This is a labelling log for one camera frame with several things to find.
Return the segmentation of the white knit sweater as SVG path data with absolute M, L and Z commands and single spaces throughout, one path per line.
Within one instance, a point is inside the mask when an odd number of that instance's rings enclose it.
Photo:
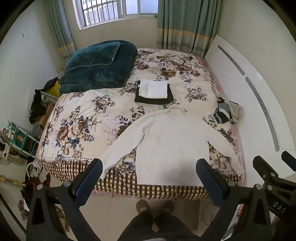
M 217 130 L 195 115 L 168 108 L 132 123 L 103 154 L 104 179 L 124 156 L 136 151 L 135 170 L 140 185 L 200 186 L 196 162 L 210 158 L 209 146 L 230 158 L 230 166 L 243 174 L 232 145 Z

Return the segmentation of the striped black white clothes pile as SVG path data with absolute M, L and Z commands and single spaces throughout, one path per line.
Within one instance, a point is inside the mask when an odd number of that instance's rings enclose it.
M 215 120 L 219 124 L 230 122 L 237 123 L 243 115 L 243 107 L 236 102 L 226 101 L 222 97 L 217 99 L 217 108 L 213 114 Z

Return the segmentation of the black clothes on chair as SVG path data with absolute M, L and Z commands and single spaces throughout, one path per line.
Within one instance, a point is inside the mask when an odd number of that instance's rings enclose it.
M 47 108 L 42 104 L 41 91 L 35 89 L 35 95 L 30 107 L 30 116 L 29 122 L 31 125 L 34 125 L 37 119 L 46 114 Z

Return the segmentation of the white headboard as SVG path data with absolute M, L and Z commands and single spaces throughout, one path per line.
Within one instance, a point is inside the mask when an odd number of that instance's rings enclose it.
M 294 172 L 282 161 L 281 154 L 295 155 L 295 146 L 287 119 L 273 92 L 253 67 L 234 47 L 216 36 L 205 60 L 213 70 L 227 98 L 242 107 L 237 122 L 246 168 L 246 184 L 262 182 L 252 161 L 261 156 L 286 178 Z

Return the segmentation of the person's legs and shoes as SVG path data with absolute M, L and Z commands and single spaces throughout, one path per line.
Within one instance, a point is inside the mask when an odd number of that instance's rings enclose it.
M 124 229 L 119 240 L 199 240 L 200 237 L 172 213 L 172 201 L 167 201 L 157 217 L 153 217 L 145 200 L 136 204 L 138 215 Z

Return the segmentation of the green storage rack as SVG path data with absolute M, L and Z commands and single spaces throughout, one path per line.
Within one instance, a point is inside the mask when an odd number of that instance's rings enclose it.
M 14 122 L 9 122 L 6 127 L 2 128 L 1 133 L 9 147 L 28 157 L 36 157 L 39 141 L 24 131 L 20 126 Z

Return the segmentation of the floral bed blanket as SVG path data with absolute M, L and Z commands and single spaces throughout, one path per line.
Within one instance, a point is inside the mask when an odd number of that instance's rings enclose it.
M 161 105 L 135 102 L 137 83 L 142 79 L 168 80 L 173 101 Z M 227 181 L 244 185 L 246 174 L 238 128 L 229 121 L 218 123 L 214 118 L 219 97 L 227 100 L 206 60 L 173 50 L 139 48 L 132 74 L 124 87 L 68 93 L 58 99 L 44 127 L 37 160 L 60 181 L 73 180 L 89 162 L 100 158 L 137 119 L 174 106 L 196 114 L 232 145 L 244 169 L 242 174 L 237 175 L 229 158 L 211 144 L 210 165 Z M 146 199 L 196 200 L 207 197 L 201 184 L 193 187 L 138 184 L 135 154 L 136 149 L 109 169 L 106 178 L 98 180 L 94 192 Z

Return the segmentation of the folded black garment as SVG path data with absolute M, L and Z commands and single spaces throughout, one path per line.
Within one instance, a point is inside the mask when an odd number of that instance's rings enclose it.
M 170 85 L 168 84 L 168 97 L 163 99 L 149 99 L 139 96 L 139 84 L 140 80 L 137 82 L 137 89 L 135 93 L 135 102 L 139 103 L 146 103 L 146 104 L 156 104 L 156 105 L 163 105 L 163 104 L 169 104 L 174 100 L 173 94 L 171 92 Z

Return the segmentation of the folded white garment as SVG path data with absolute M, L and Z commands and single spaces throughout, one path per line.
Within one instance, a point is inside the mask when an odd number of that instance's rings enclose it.
M 168 97 L 168 82 L 140 80 L 139 96 L 149 99 L 163 99 Z

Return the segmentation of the dark teal folded quilt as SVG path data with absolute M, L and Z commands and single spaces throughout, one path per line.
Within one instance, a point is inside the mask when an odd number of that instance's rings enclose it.
M 124 40 L 104 41 L 80 49 L 66 64 L 59 80 L 59 93 L 123 87 L 136 56 L 136 46 Z

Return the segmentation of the green curtain left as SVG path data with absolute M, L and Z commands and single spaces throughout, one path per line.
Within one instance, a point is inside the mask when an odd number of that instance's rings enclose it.
M 67 63 L 77 51 L 77 48 L 69 28 L 64 3 L 61 0 L 49 0 L 47 5 L 59 46 L 58 50 L 62 59 Z

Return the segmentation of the green curtain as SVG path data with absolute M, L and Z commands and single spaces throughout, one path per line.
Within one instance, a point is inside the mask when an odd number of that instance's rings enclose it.
M 49 0 L 47 5 L 59 46 L 58 50 L 62 59 L 67 63 L 77 51 L 77 48 L 69 28 L 64 3 L 61 0 Z
M 222 0 L 158 1 L 157 47 L 204 58 L 218 29 Z

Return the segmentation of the green curtain right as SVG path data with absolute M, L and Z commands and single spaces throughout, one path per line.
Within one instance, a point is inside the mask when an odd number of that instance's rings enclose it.
M 218 29 L 222 0 L 158 1 L 157 47 L 204 58 Z

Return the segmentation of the barred window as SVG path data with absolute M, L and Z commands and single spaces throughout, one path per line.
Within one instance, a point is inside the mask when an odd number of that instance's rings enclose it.
M 156 18 L 158 0 L 77 0 L 73 1 L 79 29 L 117 20 Z

